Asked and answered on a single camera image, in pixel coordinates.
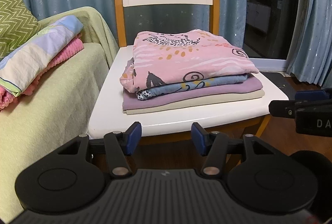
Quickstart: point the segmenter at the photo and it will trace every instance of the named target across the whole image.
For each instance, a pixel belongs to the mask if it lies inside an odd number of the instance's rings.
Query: round pad
[[[50,154],[22,171],[15,191],[25,209],[63,213],[95,200],[105,187],[103,173],[73,155]]]
[[[39,185],[47,190],[64,190],[76,182],[76,174],[69,169],[50,169],[43,172],[39,178]]]
[[[317,193],[314,174],[282,154],[250,156],[229,172],[227,185],[241,204],[268,214],[307,208]]]

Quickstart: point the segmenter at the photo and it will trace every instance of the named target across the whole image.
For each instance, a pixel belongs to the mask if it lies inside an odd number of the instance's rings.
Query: blue clamp
[[[121,149],[126,156],[134,153],[139,140],[142,137],[142,125],[134,122],[123,134],[120,142]]]
[[[318,101],[318,100],[330,100],[332,88],[325,88],[321,90],[310,91],[298,91],[295,94],[295,100],[297,101]]]
[[[201,156],[208,155],[213,142],[210,141],[209,133],[197,122],[191,125],[191,140]]]

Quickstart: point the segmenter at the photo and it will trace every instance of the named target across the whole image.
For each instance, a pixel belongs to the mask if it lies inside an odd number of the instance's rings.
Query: white chair
[[[288,100],[288,97],[261,73],[255,75],[263,84],[265,96],[255,100],[245,100],[189,107],[177,110],[127,115],[122,111],[123,87],[119,82],[127,61],[132,57],[132,45],[127,46],[124,6],[151,4],[206,4],[210,5],[210,32],[218,35],[220,0],[115,0],[117,33],[120,50],[111,66],[104,85],[93,109],[89,133],[93,138],[102,138],[112,131],[125,131],[133,122],[142,124],[141,144],[174,142],[190,139],[193,122],[200,123],[208,131],[227,131],[245,128],[243,133],[260,136],[270,114],[271,100]],[[239,159],[234,157],[228,165],[235,165]]]

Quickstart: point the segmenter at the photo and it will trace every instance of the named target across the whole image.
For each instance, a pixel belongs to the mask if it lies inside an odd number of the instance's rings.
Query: black mat
[[[295,89],[290,85],[285,77],[278,72],[262,72],[262,74],[274,83],[282,92],[284,92],[289,100],[294,100]]]

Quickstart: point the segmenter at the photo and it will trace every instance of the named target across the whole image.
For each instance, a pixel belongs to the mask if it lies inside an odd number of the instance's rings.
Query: chair seat
[[[214,127],[269,114],[272,100],[288,97],[263,74],[254,74],[263,84],[265,96],[260,99],[218,103],[177,110],[127,115],[122,111],[123,87],[120,84],[133,46],[120,48],[104,81],[89,121],[89,133],[102,138],[112,131],[125,131],[133,122],[142,124],[142,136],[162,135],[190,130],[193,122]]]

